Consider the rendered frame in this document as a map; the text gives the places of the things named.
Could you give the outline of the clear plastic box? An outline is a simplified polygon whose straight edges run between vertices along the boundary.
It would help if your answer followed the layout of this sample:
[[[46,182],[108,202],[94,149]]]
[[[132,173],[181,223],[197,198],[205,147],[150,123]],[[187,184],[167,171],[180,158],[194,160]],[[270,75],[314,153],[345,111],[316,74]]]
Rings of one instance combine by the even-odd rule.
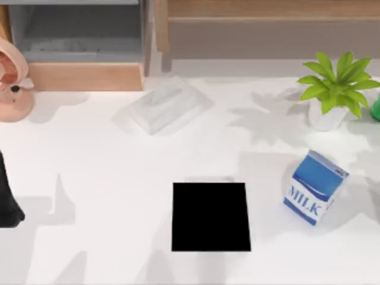
[[[189,113],[213,105],[205,94],[180,77],[161,83],[130,106],[131,116],[149,135],[162,131]]]

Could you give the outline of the pink ear model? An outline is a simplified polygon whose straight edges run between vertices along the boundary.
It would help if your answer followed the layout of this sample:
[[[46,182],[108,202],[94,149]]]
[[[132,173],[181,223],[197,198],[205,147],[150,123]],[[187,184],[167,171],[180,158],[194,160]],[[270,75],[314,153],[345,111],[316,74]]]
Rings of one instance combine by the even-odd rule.
[[[32,111],[33,89],[21,85],[28,74],[29,66],[23,54],[0,38],[0,122],[18,122]]]

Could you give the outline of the grey pierced drawer inside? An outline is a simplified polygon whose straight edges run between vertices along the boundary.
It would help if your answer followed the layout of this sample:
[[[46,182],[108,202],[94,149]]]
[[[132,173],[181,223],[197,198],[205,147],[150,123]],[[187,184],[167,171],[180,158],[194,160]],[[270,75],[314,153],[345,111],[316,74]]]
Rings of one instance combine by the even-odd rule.
[[[0,0],[28,62],[140,62],[145,0]]]

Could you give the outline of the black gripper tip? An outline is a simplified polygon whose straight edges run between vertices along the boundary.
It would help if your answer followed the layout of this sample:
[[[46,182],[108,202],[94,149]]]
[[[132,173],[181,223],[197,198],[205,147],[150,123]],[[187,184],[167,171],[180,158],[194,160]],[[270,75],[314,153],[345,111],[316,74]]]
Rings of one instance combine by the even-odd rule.
[[[17,227],[25,217],[24,211],[12,194],[4,157],[0,151],[0,228]]]

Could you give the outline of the wooden open shelf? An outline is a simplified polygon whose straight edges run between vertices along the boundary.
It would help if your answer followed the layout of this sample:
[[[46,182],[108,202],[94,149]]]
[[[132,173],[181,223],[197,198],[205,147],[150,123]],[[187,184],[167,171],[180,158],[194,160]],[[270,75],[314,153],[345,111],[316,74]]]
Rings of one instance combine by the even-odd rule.
[[[147,74],[295,77],[326,53],[371,58],[380,76],[380,0],[148,0]]]

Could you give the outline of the blue and white milk carton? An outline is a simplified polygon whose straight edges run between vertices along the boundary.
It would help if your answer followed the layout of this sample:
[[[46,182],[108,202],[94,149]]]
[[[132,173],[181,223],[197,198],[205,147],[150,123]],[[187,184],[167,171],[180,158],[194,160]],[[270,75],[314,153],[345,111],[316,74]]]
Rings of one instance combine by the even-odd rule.
[[[315,226],[336,202],[350,176],[315,150],[309,150],[291,176],[283,203]]]

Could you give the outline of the pale wooden drawer front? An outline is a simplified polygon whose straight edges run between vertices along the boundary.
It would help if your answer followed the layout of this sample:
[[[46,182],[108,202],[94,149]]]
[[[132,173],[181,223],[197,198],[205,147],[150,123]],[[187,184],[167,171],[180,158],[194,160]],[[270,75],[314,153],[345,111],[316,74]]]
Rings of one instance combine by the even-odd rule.
[[[31,62],[28,75],[39,91],[141,91],[139,62]]]

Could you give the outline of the flat black square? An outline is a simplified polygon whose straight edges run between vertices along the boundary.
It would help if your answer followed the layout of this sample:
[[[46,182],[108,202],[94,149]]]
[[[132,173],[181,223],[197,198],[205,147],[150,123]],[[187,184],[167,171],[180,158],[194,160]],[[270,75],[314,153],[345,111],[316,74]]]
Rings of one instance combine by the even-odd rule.
[[[175,182],[173,252],[249,252],[246,187],[242,182]]]

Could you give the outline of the green bottle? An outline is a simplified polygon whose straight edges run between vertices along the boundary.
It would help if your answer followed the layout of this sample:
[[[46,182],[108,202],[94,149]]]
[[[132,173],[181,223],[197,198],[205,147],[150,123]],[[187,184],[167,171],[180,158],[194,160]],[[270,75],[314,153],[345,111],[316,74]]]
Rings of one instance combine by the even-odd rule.
[[[370,115],[374,120],[380,122],[380,93],[370,108]]]

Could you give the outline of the green plant in white pot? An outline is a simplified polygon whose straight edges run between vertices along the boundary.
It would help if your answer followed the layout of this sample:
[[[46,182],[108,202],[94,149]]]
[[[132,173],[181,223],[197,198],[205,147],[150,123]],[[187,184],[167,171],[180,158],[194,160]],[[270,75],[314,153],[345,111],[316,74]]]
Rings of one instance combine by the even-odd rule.
[[[307,61],[303,66],[313,75],[300,77],[297,82],[307,88],[300,95],[301,102],[309,102],[308,121],[318,131],[338,128],[350,113],[360,119],[369,102],[365,90],[380,88],[366,71],[371,58],[354,59],[351,51],[342,54],[336,66],[323,52],[316,53],[316,61]]]

